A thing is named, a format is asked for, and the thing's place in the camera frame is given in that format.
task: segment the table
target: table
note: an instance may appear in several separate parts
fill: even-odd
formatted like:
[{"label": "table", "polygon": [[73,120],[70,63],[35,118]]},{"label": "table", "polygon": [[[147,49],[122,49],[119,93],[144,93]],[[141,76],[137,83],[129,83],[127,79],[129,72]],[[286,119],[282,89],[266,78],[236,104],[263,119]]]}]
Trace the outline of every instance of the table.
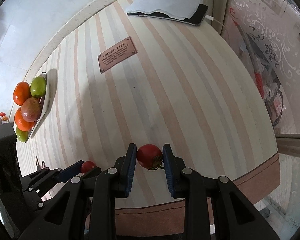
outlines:
[{"label": "table", "polygon": [[[187,167],[236,179],[259,201],[279,185],[279,161],[268,113],[244,65],[207,22],[128,17],[132,2],[118,0],[88,19],[39,70],[47,72],[52,96],[35,136],[17,143],[21,172],[35,171],[35,155],[50,168],[89,159],[104,170],[131,142],[170,143]],[[128,36],[138,53],[101,74],[98,55]],[[116,200],[117,233],[182,232],[184,203],[174,201],[164,171],[137,164],[129,198]],[[161,221],[156,228],[152,215]]]}]

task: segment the green fruit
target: green fruit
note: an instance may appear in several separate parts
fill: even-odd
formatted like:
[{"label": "green fruit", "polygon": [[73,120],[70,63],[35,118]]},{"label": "green fruit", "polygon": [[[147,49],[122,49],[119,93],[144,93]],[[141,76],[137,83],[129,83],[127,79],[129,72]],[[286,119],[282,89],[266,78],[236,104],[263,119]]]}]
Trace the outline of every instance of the green fruit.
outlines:
[{"label": "green fruit", "polygon": [[29,136],[29,131],[21,131],[18,127],[16,128],[17,138],[20,142],[26,142]]},{"label": "green fruit", "polygon": [[46,93],[47,81],[44,77],[35,77],[31,82],[30,92],[34,98],[43,97]]}]

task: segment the silver rivet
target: silver rivet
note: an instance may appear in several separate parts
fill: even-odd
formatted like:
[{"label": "silver rivet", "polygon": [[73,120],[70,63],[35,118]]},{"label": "silver rivet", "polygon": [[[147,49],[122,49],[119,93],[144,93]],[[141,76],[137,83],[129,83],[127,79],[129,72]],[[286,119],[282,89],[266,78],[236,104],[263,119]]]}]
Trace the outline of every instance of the silver rivet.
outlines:
[{"label": "silver rivet", "polygon": [[222,182],[222,183],[227,183],[227,182],[229,181],[228,177],[226,177],[226,176],[221,176],[221,177],[219,178],[219,180],[220,180],[220,182]]},{"label": "silver rivet", "polygon": [[191,170],[190,168],[184,168],[184,169],[182,170],[182,172],[183,172],[184,174],[191,174],[192,170]]},{"label": "silver rivet", "polygon": [[80,181],[80,177],[78,177],[78,176],[75,176],[71,179],[72,183],[78,183],[79,181]]},{"label": "silver rivet", "polygon": [[116,168],[110,168],[109,170],[108,170],[108,173],[109,174],[116,174],[117,173],[117,169]]}]

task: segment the orange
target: orange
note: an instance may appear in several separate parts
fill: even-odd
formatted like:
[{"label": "orange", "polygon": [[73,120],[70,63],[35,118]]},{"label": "orange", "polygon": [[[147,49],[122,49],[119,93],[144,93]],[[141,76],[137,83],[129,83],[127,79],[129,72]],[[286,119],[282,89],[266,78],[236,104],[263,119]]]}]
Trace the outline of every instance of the orange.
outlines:
[{"label": "orange", "polygon": [[34,127],[35,124],[35,122],[27,122],[23,119],[21,115],[21,107],[19,107],[14,115],[14,122],[16,123],[17,127],[24,132],[29,131],[32,127]]},{"label": "orange", "polygon": [[27,82],[20,82],[13,92],[13,101],[18,105],[22,104],[31,97],[30,86]]}]

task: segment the smartphone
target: smartphone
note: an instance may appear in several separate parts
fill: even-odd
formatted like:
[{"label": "smartphone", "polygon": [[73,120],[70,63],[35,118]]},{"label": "smartphone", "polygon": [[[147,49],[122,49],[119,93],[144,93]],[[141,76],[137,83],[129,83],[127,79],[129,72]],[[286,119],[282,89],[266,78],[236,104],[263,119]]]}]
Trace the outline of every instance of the smartphone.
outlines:
[{"label": "smartphone", "polygon": [[127,15],[167,19],[167,20],[187,23],[187,24],[191,24],[191,25],[195,25],[195,26],[200,26],[203,18],[207,14],[207,11],[208,11],[208,6],[206,6],[204,4],[199,4],[199,6],[198,6],[196,12],[193,14],[193,16],[190,19],[185,18],[184,20],[177,20],[177,19],[171,18],[168,15],[166,15],[164,13],[160,13],[160,12],[154,12],[154,13],[151,13],[151,14],[136,12],[136,13],[127,13]]}]

